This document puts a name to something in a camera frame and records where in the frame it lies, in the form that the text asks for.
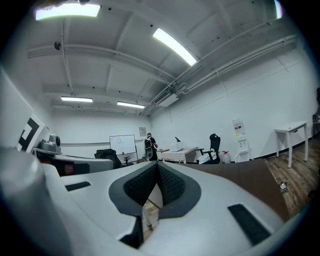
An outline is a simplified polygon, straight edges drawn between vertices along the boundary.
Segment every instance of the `wooden floor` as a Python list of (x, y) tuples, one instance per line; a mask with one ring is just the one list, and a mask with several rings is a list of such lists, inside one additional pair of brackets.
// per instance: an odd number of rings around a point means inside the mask
[[(301, 145), (293, 149), (292, 167), (288, 168), (288, 152), (282, 153), (279, 157), (272, 156), (265, 158), (264, 162), (272, 173), (275, 181), (280, 184), (287, 182), (287, 192), (283, 193), (290, 218), (300, 213), (310, 201), (308, 194), (315, 190), (319, 181), (320, 165), (320, 138), (309, 141), (308, 161), (304, 161), (305, 146)], [(151, 202), (145, 204), (146, 211), (151, 220), (152, 226), (148, 227), (145, 219), (142, 220), (143, 237), (146, 240), (158, 225), (159, 209)]]

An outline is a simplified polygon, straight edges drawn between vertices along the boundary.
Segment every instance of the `whiteboard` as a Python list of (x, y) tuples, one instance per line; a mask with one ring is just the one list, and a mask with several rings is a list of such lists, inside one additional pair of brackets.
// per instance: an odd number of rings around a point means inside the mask
[(136, 153), (135, 136), (110, 136), (110, 148), (115, 150), (117, 155)]

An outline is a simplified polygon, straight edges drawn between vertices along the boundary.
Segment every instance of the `brown tabletop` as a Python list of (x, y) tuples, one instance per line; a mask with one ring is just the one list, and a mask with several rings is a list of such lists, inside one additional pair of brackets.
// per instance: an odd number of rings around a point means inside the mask
[(179, 165), (226, 178), (267, 204), (283, 221), (290, 219), (280, 188), (262, 159), (229, 164)]

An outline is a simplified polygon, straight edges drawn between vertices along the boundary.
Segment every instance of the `white table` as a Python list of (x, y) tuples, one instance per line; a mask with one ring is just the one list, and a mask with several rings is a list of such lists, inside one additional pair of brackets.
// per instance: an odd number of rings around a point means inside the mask
[(166, 151), (162, 152), (162, 161), (173, 161), (173, 162), (183, 162), (187, 163), (195, 163), (197, 160), (197, 150), (198, 147), (193, 147), (193, 148), (185, 148), (183, 150), (180, 150), (178, 152), (171, 152), (171, 151)]
[[(307, 161), (308, 160), (307, 121), (288, 122), (274, 129), (276, 133), (287, 134), (287, 140), (288, 140), (288, 146), (289, 146), (288, 168), (291, 168), (291, 165), (292, 165), (292, 133), (296, 132), (298, 129), (302, 127), (304, 128), (304, 161)], [(277, 140), (276, 156), (279, 157), (280, 140), (279, 140), (278, 134), (276, 136), (276, 140)]]

